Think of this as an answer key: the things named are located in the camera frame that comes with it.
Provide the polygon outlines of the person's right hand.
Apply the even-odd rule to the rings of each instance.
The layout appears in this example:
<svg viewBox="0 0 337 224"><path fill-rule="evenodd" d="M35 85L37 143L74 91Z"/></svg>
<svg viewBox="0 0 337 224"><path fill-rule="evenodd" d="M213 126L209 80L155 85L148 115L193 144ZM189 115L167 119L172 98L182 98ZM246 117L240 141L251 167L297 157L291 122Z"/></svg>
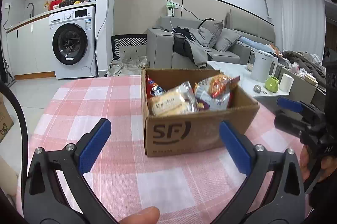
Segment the person's right hand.
<svg viewBox="0 0 337 224"><path fill-rule="evenodd" d="M299 166L304 181L310 176L310 171L308 170L308 163L309 163L309 154L307 146L304 145L300 153L300 161L299 161ZM318 182L323 181L327 177L329 177L336 170L336 166L337 166L336 158L332 156L324 157L321 162L321 170L323 170L323 173L318 179Z"/></svg>

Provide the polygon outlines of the person's left hand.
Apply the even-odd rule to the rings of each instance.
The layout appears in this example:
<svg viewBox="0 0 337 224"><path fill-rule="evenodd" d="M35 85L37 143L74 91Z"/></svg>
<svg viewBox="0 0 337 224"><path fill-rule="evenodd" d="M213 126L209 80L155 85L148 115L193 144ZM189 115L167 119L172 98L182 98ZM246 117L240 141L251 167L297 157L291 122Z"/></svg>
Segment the person's left hand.
<svg viewBox="0 0 337 224"><path fill-rule="evenodd" d="M139 211L138 213L129 215L121 219L121 224L157 224L160 217L160 211L157 207L152 206Z"/></svg>

